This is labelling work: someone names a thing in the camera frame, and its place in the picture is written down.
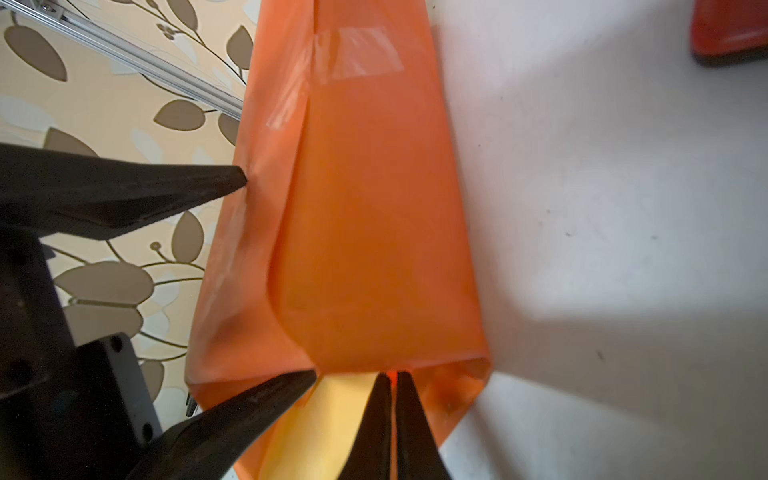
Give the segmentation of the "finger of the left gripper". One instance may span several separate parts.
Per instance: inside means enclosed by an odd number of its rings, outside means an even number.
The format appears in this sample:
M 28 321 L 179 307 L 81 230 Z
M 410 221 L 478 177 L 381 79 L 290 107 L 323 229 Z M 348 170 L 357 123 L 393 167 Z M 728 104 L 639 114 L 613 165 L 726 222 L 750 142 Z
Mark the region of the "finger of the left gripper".
M 130 479 L 221 479 L 317 381 L 291 372 L 248 389 L 152 441 Z
M 110 240 L 231 194 L 237 166 L 152 165 L 4 144 L 1 223 Z

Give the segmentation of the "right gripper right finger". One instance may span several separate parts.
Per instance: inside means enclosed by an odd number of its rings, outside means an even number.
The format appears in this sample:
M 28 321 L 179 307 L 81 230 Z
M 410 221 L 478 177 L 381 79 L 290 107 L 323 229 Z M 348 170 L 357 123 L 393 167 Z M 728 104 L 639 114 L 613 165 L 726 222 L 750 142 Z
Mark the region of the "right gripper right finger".
M 397 373 L 395 399 L 397 478 L 451 480 L 428 424 L 414 380 Z

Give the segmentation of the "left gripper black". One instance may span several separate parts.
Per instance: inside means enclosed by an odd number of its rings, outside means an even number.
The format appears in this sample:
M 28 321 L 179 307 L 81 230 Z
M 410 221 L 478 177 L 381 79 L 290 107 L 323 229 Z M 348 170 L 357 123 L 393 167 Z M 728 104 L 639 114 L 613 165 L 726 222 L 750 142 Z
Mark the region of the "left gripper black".
M 129 338 L 75 345 L 38 238 L 2 229 L 2 478 L 126 479 L 161 432 Z

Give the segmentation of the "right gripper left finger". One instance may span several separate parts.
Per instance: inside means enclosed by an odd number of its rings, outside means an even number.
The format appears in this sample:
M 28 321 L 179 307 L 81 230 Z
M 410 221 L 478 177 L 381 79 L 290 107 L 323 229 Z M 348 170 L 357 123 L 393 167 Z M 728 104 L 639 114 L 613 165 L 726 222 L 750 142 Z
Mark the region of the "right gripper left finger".
M 369 395 L 339 480 L 388 480 L 391 467 L 391 379 L 380 373 Z

